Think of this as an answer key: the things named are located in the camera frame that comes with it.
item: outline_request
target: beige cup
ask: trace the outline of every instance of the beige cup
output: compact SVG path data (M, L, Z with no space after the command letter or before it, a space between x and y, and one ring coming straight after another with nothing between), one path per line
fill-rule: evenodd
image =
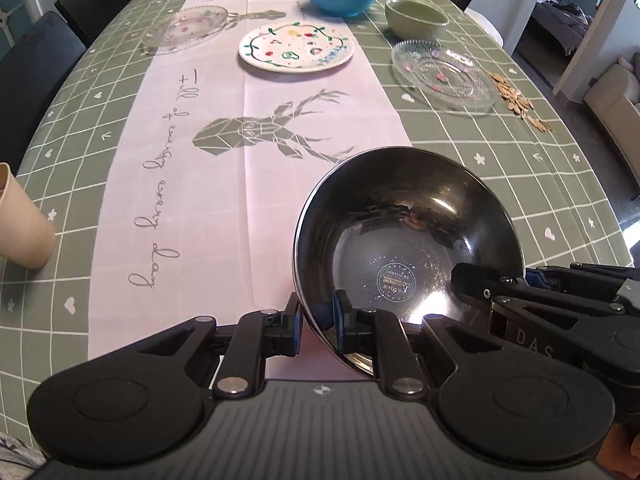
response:
M0 162L0 256L28 269L39 269L53 252L56 231Z

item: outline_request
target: stainless steel bowl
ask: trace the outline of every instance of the stainless steel bowl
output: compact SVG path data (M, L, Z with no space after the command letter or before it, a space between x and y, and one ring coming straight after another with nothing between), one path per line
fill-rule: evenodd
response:
M323 331L312 315L335 290L346 290L354 308L384 308L407 322L426 314L463 320L473 309L450 293L460 262L524 276L518 237L498 198L463 166L417 148L378 148L336 166L296 227L296 292L336 354L334 329ZM368 356L340 357L372 374Z

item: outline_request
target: heart pattern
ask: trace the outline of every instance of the heart pattern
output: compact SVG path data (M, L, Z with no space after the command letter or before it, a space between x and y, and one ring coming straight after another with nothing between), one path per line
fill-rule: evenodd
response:
M65 308L67 309L67 311L69 312L69 314L75 314L76 313L76 299L71 296L69 298L66 298L65 301Z

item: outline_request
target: sofa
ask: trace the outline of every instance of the sofa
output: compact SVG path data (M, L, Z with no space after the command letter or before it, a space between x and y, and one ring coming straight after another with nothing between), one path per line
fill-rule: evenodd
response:
M640 82L632 70L631 65L613 65L586 93L584 102L606 128L640 183Z

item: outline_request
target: clear glass plate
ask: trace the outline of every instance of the clear glass plate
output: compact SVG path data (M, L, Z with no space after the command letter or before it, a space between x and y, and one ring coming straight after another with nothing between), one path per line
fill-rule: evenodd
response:
M391 52L396 70L425 94L471 110L498 99L494 82L473 59L432 41L409 40Z
M184 9L154 22L142 35L142 44L150 49L176 49L219 31L227 17L224 7Z

